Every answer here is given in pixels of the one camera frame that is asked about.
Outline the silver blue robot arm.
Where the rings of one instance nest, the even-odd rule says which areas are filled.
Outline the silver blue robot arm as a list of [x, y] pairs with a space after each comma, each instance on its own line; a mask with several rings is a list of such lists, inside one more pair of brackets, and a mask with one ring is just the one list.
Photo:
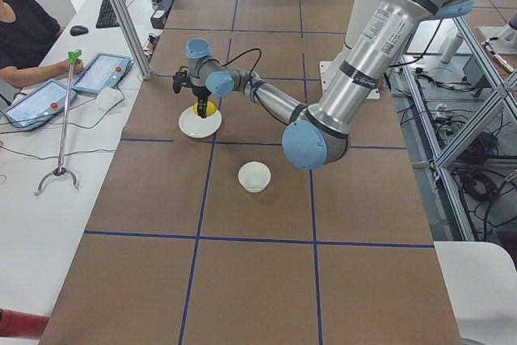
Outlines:
[[338, 161], [349, 148], [350, 123], [375, 89], [403, 44], [430, 19], [468, 14], [474, 0], [380, 0], [351, 51], [344, 57], [317, 103], [305, 105], [262, 80], [252, 70], [223, 66], [203, 39], [186, 44], [191, 88], [225, 97], [241, 91], [286, 128], [284, 155], [304, 170]]

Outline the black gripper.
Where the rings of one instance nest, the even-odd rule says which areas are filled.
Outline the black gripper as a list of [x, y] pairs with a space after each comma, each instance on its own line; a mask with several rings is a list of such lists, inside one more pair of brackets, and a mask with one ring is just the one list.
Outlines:
[[192, 93], [198, 99], [195, 104], [196, 115], [200, 118], [206, 118], [209, 90], [205, 86], [193, 86]]

